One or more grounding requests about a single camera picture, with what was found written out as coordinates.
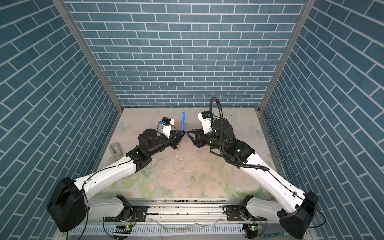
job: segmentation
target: black base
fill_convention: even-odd
[[[319,201],[319,197],[312,191],[309,191],[304,196],[305,199],[302,204],[300,206],[295,206],[297,211],[287,213],[284,209],[282,209],[277,212],[277,216],[280,218],[279,222],[281,226],[290,235],[297,239],[303,238],[305,231],[314,217],[314,207],[316,207],[317,202]]]
[[[83,192],[84,190],[79,190],[74,180],[69,177],[57,183],[47,210],[61,232],[74,229],[84,220],[86,206]]]
[[[132,206],[132,216],[136,213],[136,222],[145,222],[145,219],[147,217],[147,206]],[[104,222],[121,222],[119,217],[106,217],[104,219]]]

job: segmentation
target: black housing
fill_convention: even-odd
[[[162,121],[164,122],[165,126],[170,124],[170,118],[163,118]]]
[[[79,225],[86,216],[84,196],[69,177],[63,178],[47,205],[47,210],[61,232]]]
[[[201,116],[203,117],[203,119],[206,119],[206,118],[210,118],[211,114],[209,113],[209,110],[208,110],[208,111],[202,112]]]
[[[213,128],[215,137],[218,139],[220,137],[220,119],[214,118],[212,128]],[[232,125],[226,119],[223,119],[223,139],[227,139],[230,141],[233,141],[235,139]]]
[[[312,206],[316,207],[319,197],[314,192],[309,191],[304,200],[300,206],[296,205],[297,211],[293,213],[288,214],[283,210],[277,213],[282,227],[297,239],[303,238],[310,225],[316,211]]]

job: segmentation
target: mounting plate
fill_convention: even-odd
[[[239,206],[237,205],[225,205],[225,215],[228,222],[244,221],[239,212]]]
[[[136,213],[136,222],[145,222],[145,218],[147,217],[147,206],[132,206],[133,213]],[[106,217],[104,222],[121,222],[118,217]]]

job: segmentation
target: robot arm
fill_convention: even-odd
[[[315,214],[318,197],[312,191],[304,193],[271,169],[245,142],[236,139],[228,120],[213,118],[212,100],[210,110],[198,114],[203,128],[187,132],[197,147],[210,146],[210,152],[223,157],[228,163],[255,178],[276,201],[261,200],[248,195],[239,204],[244,219],[264,217],[279,221],[292,236],[301,239]],[[212,149],[219,149],[220,154]]]
[[[147,166],[152,161],[152,155],[167,147],[177,148],[185,131],[171,130],[169,124],[174,119],[164,119],[169,122],[161,123],[164,125],[162,135],[158,136],[155,129],[145,130],[139,135],[139,145],[117,162],[93,174],[75,180],[66,177],[58,182],[47,210],[61,232],[75,228],[86,216],[87,219],[119,217],[121,221],[130,217],[132,206],[124,196],[96,200],[91,198],[103,188]]]

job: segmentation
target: metal bracket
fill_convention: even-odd
[[[145,222],[145,219],[147,217],[148,207],[147,206],[132,206],[132,208],[133,208],[132,216],[134,215],[134,213],[136,213],[136,222]],[[119,223],[121,223],[121,221],[119,220],[119,217],[106,217],[104,219],[104,222],[119,222]]]
[[[236,205],[226,205],[225,207],[225,215],[227,217],[228,222],[237,222],[243,221],[239,212],[239,206]]]
[[[210,153],[213,153],[213,154],[216,155],[216,156],[222,157],[220,154],[215,153],[214,151],[212,151],[212,148],[209,148],[209,152],[210,152]]]

